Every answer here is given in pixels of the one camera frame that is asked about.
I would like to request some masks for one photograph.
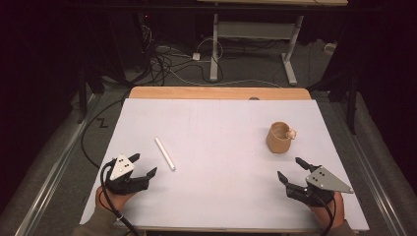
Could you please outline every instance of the black cable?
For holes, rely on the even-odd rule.
[[[100,202],[100,204],[101,204],[104,208],[106,208],[106,209],[108,209],[108,210],[112,211],[112,210],[111,210],[111,208],[109,208],[109,207],[105,206],[105,205],[103,204],[103,202],[101,201],[101,195],[102,195],[102,194],[103,194],[103,190],[101,189],[101,192],[100,192],[100,194],[98,195],[98,201]]]
[[[107,190],[106,190],[106,187],[105,187],[105,184],[104,184],[104,170],[105,170],[107,167],[111,167],[110,162],[106,163],[106,164],[102,167],[101,172],[100,172],[100,183],[101,183],[101,188],[102,188],[103,193],[104,193],[104,197],[107,199],[107,202],[108,202],[108,204],[110,205],[111,211],[114,213],[114,215],[116,215],[117,220],[122,221],[122,222],[123,222],[123,223],[124,223],[124,224],[125,224],[128,228],[129,228],[129,230],[130,230],[130,231],[131,231],[131,232],[132,232],[135,236],[139,236],[138,231],[136,231],[136,229],[135,229],[135,228],[133,227],[133,225],[129,222],[129,220],[128,220],[125,216],[123,216],[123,214],[121,214],[121,213],[119,212],[119,210],[117,210],[117,209],[114,207],[113,203],[111,202],[110,198],[108,197]]]
[[[97,169],[99,169],[100,168],[100,166],[98,165],[98,164],[96,164],[94,161],[92,161],[92,159],[89,157],[89,155],[87,154],[87,152],[86,152],[86,148],[84,147],[84,137],[85,137],[85,135],[86,135],[86,132],[87,132],[87,130],[89,129],[89,126],[92,124],[92,122],[93,121],[95,121],[95,119],[99,116],[99,115],[101,115],[104,111],[106,111],[108,108],[110,108],[110,107],[112,107],[113,105],[115,105],[115,104],[117,104],[117,103],[119,103],[119,102],[122,102],[123,101],[123,99],[120,99],[120,100],[117,100],[117,101],[114,101],[114,102],[112,102],[112,103],[110,103],[109,105],[107,105],[104,109],[102,109],[100,112],[98,112],[98,114],[96,114],[90,121],[89,121],[89,123],[86,125],[86,127],[84,128],[84,130],[83,130],[83,133],[82,133],[82,135],[81,135],[81,149],[82,149],[82,151],[83,151],[83,154],[84,154],[84,156],[86,157],[86,159],[93,165],[93,166],[95,166],[95,168],[97,168]]]

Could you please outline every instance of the wooden cup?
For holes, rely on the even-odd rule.
[[[285,153],[295,138],[295,131],[284,122],[275,122],[270,126],[267,135],[267,145],[273,153]]]

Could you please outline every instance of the white table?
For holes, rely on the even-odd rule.
[[[285,154],[266,145],[271,123],[285,121],[297,139]],[[171,171],[159,137],[177,170]],[[149,189],[126,205],[124,215],[141,229],[317,232],[310,210],[288,199],[276,171],[306,186],[299,156],[322,164],[351,185],[315,100],[127,99],[103,164],[119,153],[140,153],[132,177],[158,167]],[[81,223],[94,208],[98,176]],[[355,195],[343,195],[346,219],[368,230]]]
[[[239,3],[239,4],[274,4],[274,5],[298,5],[298,6],[346,6],[347,0],[199,0],[202,2]],[[289,39],[288,50],[281,54],[282,63],[287,75],[288,83],[297,85],[294,70],[291,66],[291,55],[300,32],[303,16],[298,16],[295,24],[271,24],[248,22],[221,22],[218,14],[214,14],[212,33],[212,53],[210,63],[211,81],[217,81],[218,53],[217,45],[219,37],[245,37],[266,39]]]

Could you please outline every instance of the white stick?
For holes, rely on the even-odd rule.
[[[159,138],[155,138],[156,144],[159,147],[160,151],[162,151],[163,157],[165,157],[166,162],[168,162],[169,167],[171,167],[172,170],[175,170],[174,163],[172,163],[171,158],[169,158],[168,153],[166,152],[165,148],[163,148],[162,143],[160,142]]]

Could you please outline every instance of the hand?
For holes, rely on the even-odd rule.
[[[334,200],[328,203],[328,208],[334,214],[334,202],[336,205],[336,215],[334,216],[333,226],[335,228],[344,223],[344,203],[343,197],[339,192],[334,192]],[[310,210],[316,215],[316,219],[322,228],[327,228],[330,223],[330,217],[324,207],[308,206]]]
[[[122,211],[125,207],[125,204],[127,201],[129,201],[133,196],[135,196],[137,193],[129,194],[129,195],[114,195],[111,193],[108,189],[106,189],[108,198],[113,203],[114,207],[118,211]],[[110,208],[110,204],[107,202],[107,199],[104,196],[104,193],[102,193],[101,186],[97,188],[95,191],[95,206],[101,207],[101,208]]]

